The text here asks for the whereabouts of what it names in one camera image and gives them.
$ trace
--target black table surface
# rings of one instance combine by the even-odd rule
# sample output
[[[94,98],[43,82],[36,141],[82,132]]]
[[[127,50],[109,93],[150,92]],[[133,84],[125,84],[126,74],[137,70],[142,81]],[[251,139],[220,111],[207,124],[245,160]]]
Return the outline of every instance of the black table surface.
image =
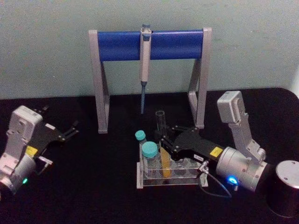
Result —
[[[209,91],[205,129],[200,134],[222,146],[234,146],[221,123],[217,99]],[[299,161],[299,100],[280,89],[242,90],[253,139],[266,150],[266,161]],[[299,223],[272,213],[263,196],[240,188],[232,199],[204,194],[198,186],[136,189],[137,130],[153,140],[155,111],[165,111],[168,125],[193,126],[186,93],[148,94],[145,114],[140,96],[112,96],[108,134],[97,134],[94,97],[0,100],[0,153],[4,151],[11,112],[20,105],[49,105],[44,121],[65,131],[78,120],[80,133],[45,156],[54,161],[42,175],[32,174],[12,201],[0,204],[0,223]]]

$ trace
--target blue led light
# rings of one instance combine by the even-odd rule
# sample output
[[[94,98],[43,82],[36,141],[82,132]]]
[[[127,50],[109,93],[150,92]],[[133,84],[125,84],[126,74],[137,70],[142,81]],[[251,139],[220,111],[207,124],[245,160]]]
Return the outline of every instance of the blue led light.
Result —
[[[238,181],[233,176],[229,176],[228,181],[232,184],[238,184]]]

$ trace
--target gray stand leg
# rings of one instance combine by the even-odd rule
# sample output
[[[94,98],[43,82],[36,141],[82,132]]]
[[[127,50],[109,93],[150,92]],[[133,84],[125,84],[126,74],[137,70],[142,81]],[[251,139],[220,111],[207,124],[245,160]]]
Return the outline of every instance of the gray stand leg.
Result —
[[[97,106],[99,134],[103,134],[108,132],[107,129],[110,99],[104,65],[103,62],[100,61],[98,31],[89,30],[88,35],[93,67],[93,86]]]
[[[202,43],[202,57],[195,59],[191,80],[189,84],[188,97],[193,115],[194,124],[198,128],[204,128],[206,90],[209,74],[210,52],[212,45],[212,29],[203,28],[204,37]],[[198,82],[198,98],[196,97],[196,87]]]

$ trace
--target teal bottle cap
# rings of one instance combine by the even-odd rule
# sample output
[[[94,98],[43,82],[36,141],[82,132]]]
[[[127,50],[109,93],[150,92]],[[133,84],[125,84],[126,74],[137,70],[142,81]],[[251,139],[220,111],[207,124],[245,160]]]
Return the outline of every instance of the teal bottle cap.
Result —
[[[158,146],[152,141],[147,141],[142,145],[142,155],[153,158],[158,153]]]
[[[142,141],[145,139],[145,133],[143,130],[139,130],[138,132],[135,133],[135,137],[138,141]]]

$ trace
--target light blue wall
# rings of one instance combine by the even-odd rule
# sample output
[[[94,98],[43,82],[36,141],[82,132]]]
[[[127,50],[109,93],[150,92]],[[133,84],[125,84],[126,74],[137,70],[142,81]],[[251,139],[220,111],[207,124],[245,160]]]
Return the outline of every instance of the light blue wall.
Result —
[[[281,0],[0,0],[0,98],[92,95],[87,31],[213,28],[210,90],[296,91],[299,4]],[[111,94],[140,92],[138,62],[105,63]],[[153,61],[148,92],[186,91],[192,61]]]

